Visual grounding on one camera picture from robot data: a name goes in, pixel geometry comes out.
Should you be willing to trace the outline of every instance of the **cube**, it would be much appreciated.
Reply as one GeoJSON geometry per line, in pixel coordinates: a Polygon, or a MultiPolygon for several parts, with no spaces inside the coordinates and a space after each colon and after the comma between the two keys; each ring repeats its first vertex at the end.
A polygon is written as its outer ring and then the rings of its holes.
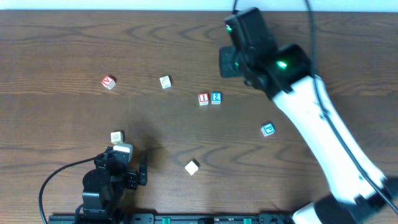
{"type": "Polygon", "coordinates": [[[123,134],[120,131],[111,133],[111,142],[113,144],[123,143],[123,134]]]}
{"type": "Polygon", "coordinates": [[[172,86],[172,83],[170,82],[170,78],[168,75],[160,78],[160,84],[162,85],[163,89],[170,88],[172,86]]]}
{"type": "Polygon", "coordinates": [[[213,92],[211,94],[211,104],[220,104],[221,103],[221,93],[213,92]]]}
{"type": "Polygon", "coordinates": [[[268,135],[274,134],[275,129],[274,129],[274,126],[272,125],[272,123],[268,123],[261,128],[261,132],[266,137],[268,135]]]}
{"type": "Polygon", "coordinates": [[[208,105],[209,104],[209,94],[208,93],[200,93],[199,94],[199,105],[208,105]]]}
{"type": "Polygon", "coordinates": [[[187,170],[190,175],[193,175],[199,170],[199,163],[196,160],[192,160],[185,166],[185,170],[187,170]]]}
{"type": "Polygon", "coordinates": [[[111,78],[110,76],[105,76],[104,79],[101,81],[102,85],[105,86],[105,88],[112,90],[112,88],[116,85],[116,82],[111,78]]]}

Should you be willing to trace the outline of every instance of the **white wall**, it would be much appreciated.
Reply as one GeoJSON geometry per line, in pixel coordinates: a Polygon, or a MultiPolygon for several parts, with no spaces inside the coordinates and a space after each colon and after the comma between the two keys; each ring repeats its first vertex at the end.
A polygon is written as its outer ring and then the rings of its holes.
{"type": "MultiPolygon", "coordinates": [[[[0,9],[138,9],[228,11],[233,0],[0,0],[0,9]]],[[[398,12],[398,0],[312,0],[316,11],[398,12]]],[[[302,11],[303,0],[239,0],[238,9],[302,11]]]]}

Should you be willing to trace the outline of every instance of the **green led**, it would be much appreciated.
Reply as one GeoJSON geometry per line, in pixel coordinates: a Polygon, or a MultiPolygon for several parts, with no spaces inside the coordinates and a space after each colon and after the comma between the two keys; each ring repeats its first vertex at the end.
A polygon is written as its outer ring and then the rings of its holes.
{"type": "Polygon", "coordinates": [[[277,61],[276,64],[281,68],[285,69],[287,67],[287,64],[283,61],[277,61]]]}
{"type": "Polygon", "coordinates": [[[226,30],[230,33],[232,32],[232,28],[229,25],[226,25],[226,30]]]}

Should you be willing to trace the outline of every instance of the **wood grain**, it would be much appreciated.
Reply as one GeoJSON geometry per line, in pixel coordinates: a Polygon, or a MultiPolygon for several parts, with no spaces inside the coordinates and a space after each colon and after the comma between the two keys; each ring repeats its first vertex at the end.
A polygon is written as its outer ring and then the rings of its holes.
{"type": "MultiPolygon", "coordinates": [[[[0,223],[40,223],[37,196],[64,164],[92,157],[124,130],[149,151],[149,182],[122,208],[159,213],[294,210],[329,193],[293,124],[242,79],[222,79],[218,48],[227,12],[1,11],[0,223]],[[116,77],[113,90],[100,81],[116,77]],[[170,75],[171,89],[159,77],[170,75]],[[197,94],[222,91],[219,106],[197,94]],[[272,121],[277,132],[259,131],[272,121]],[[195,158],[193,177],[184,165],[195,158]]],[[[303,12],[267,12],[279,44],[308,46],[303,12]]],[[[364,152],[398,175],[398,14],[323,12],[320,71],[364,152]]],[[[59,173],[44,193],[47,215],[81,204],[93,164],[59,173]]],[[[398,223],[385,209],[369,223],[398,223]]]]}

